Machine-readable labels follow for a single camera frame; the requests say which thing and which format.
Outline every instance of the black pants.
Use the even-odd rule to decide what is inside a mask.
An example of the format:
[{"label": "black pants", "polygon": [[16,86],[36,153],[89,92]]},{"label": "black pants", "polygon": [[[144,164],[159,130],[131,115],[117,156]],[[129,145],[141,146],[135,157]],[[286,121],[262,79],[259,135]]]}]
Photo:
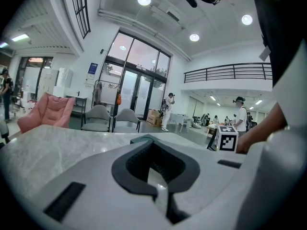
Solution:
[{"label": "black pants", "polygon": [[11,102],[11,94],[5,93],[3,95],[4,102],[4,118],[5,120],[10,119],[10,102]]}]

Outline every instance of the white table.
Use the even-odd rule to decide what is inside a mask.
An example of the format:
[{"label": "white table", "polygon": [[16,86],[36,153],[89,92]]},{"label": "white table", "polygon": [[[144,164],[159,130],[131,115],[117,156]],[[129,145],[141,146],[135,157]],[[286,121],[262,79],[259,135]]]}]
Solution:
[{"label": "white table", "polygon": [[181,133],[181,130],[184,124],[187,125],[187,132],[189,132],[189,127],[193,119],[187,116],[171,113],[169,120],[181,124],[181,128],[180,128],[180,133]]}]

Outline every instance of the marble table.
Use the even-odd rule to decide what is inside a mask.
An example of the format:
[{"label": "marble table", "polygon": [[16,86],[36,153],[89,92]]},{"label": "marble table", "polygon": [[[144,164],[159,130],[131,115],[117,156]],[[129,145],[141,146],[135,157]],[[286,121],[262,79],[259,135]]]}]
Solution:
[{"label": "marble table", "polygon": [[[0,150],[0,169],[15,193],[32,198],[41,188],[77,162],[130,144],[146,133],[99,133],[42,125]],[[174,133],[150,133],[160,140],[203,150]]]}]

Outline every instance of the doorway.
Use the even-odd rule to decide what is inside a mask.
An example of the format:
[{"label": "doorway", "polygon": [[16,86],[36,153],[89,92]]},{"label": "doorway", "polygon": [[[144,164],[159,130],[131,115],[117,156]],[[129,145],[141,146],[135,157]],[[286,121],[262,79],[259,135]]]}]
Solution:
[{"label": "doorway", "polygon": [[153,88],[153,77],[131,69],[125,69],[120,83],[121,105],[118,113],[129,108],[139,119],[147,116],[150,101],[149,93]]}]

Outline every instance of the gray chair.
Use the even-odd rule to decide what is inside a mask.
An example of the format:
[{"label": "gray chair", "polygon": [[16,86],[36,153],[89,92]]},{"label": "gray chair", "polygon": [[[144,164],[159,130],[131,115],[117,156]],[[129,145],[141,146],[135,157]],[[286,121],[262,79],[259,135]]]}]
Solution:
[{"label": "gray chair", "polygon": [[[137,124],[136,129],[133,127],[127,126],[118,126],[116,127],[116,122],[118,121],[128,121]],[[134,111],[131,109],[123,109],[117,116],[113,118],[113,128],[112,132],[114,133],[139,133],[140,132],[141,122],[135,115]]]},{"label": "gray chair", "polygon": [[[102,123],[86,123],[87,118],[102,119],[109,122],[108,125]],[[111,116],[103,105],[96,105],[90,111],[84,114],[84,125],[81,130],[110,132]]]}]

